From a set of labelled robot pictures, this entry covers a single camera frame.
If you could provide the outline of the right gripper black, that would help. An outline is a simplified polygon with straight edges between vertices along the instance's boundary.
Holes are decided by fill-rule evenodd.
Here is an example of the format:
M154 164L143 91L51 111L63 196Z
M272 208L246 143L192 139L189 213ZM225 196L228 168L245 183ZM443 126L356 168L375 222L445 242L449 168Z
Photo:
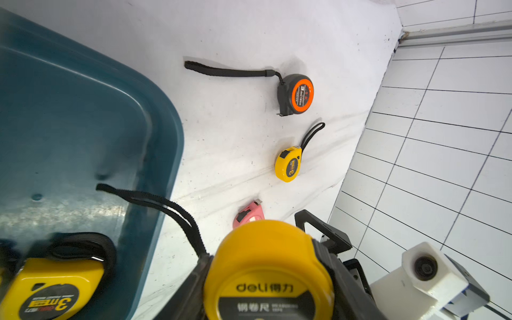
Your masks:
M345 253L350 249L353 249L353 245L351 244L349 237L346 233L341 230L330 226L328 223L321 221L318 217L310 213L308 210L303 209L297 212L294 215L295 225L300 228L302 231L305 231L305 225L309 224L318 231L321 232L323 238L320 241L323 244L329 253L334 255L338 255L340 253ZM352 275L354 280L358 283L360 288L364 290L366 294L373 298L373 294L371 292L371 288L368 284L367 278L363 271L363 268L360 262L357 259L349 259L344 261L343 264L348 269L349 273Z

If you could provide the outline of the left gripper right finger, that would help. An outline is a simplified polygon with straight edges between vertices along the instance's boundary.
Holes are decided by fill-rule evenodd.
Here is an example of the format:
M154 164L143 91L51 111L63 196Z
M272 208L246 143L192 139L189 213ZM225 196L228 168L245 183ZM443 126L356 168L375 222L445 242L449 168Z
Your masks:
M349 269L328 252L325 245L313 240L313 248L319 262L327 270L333 284L334 303L332 319L387 319L379 310L371 294L358 284Z

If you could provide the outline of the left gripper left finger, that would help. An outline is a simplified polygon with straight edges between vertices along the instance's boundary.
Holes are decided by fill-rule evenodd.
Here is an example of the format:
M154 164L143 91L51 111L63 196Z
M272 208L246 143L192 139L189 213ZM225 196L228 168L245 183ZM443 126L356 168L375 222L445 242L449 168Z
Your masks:
M179 289L173 294L155 320L207 319L203 304L205 281L213 260L212 255L201 255L197 265Z

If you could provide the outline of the pink tape measure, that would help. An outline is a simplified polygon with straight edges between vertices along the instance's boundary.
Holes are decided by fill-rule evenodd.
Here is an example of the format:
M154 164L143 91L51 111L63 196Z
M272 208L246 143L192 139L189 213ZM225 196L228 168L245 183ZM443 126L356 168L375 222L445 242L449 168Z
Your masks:
M262 201L260 199L256 199L242 209L233 220L233 229L249 222L264 220L265 215L261 203Z

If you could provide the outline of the black orange tape measure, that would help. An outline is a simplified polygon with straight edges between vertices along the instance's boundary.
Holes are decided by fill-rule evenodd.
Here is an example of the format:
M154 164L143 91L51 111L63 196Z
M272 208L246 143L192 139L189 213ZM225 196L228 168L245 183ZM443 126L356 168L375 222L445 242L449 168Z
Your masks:
M238 70L210 67L196 61L186 61L185 69L195 71L212 77L277 77L277 100L279 115L299 115L305 113L311 106L314 98L312 80L302 74L291 74L283 77L273 69L265 70Z

